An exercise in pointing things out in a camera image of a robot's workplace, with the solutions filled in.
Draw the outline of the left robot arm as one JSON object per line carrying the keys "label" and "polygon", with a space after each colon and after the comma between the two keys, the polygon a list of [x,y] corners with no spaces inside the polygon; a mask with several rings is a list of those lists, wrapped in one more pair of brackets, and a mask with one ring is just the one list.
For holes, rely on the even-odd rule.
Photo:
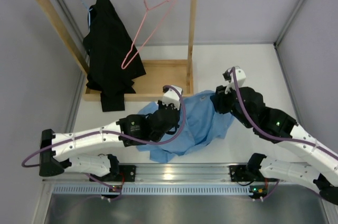
{"label": "left robot arm", "polygon": [[181,104],[158,101],[157,110],[146,115],[129,115],[100,128],[61,134],[46,129],[41,134],[39,175],[64,172],[89,173],[114,181],[119,177],[115,156],[90,156],[89,152],[110,147],[157,144],[164,135],[179,128]]}

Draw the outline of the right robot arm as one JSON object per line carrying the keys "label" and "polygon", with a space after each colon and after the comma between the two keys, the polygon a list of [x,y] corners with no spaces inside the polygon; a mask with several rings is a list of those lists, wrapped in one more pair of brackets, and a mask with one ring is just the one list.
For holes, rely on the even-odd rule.
{"label": "right robot arm", "polygon": [[230,113],[258,137],[289,150],[305,162],[292,164],[254,153],[246,165],[248,178],[296,183],[337,204],[337,154],[311,136],[293,117],[267,107],[262,94],[250,87],[226,91],[225,86],[218,86],[211,101],[216,112]]}

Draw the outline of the light blue shirt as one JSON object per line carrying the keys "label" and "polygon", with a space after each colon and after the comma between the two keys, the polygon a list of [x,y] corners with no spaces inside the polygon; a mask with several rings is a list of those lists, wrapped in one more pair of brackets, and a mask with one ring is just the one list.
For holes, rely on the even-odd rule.
{"label": "light blue shirt", "polygon": [[184,99],[186,120],[183,131],[172,142],[164,145],[140,145],[137,150],[149,152],[149,159],[157,163],[168,163],[177,156],[188,155],[208,146],[214,139],[225,138],[234,121],[230,114],[214,110],[210,97],[214,94],[205,90]]}

